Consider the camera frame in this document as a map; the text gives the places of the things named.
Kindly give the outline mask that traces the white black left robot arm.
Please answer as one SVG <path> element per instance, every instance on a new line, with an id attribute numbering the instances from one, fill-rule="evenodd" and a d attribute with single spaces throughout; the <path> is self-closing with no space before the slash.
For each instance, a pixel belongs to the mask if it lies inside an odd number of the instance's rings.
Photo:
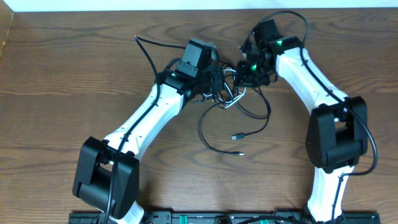
<path id="1" fill-rule="evenodd" d="M 104 139 L 88 138 L 80 149 L 72 193 L 102 213 L 99 223 L 140 223 L 139 166 L 155 137 L 197 95 L 222 84 L 220 56 L 213 43 L 190 39 L 183 56 L 154 69 L 154 86 L 143 104 Z"/>

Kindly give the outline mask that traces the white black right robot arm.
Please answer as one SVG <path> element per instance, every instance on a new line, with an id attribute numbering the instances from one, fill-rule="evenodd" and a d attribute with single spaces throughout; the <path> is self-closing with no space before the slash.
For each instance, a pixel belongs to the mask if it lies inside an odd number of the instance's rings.
<path id="1" fill-rule="evenodd" d="M 348 177 L 367 152 L 367 106 L 332 84 L 296 36 L 283 37 L 272 19 L 261 21 L 240 48 L 236 86 L 257 88 L 283 78 L 310 113 L 305 148 L 315 166 L 306 205 L 312 223 L 341 223 L 341 201 Z"/>

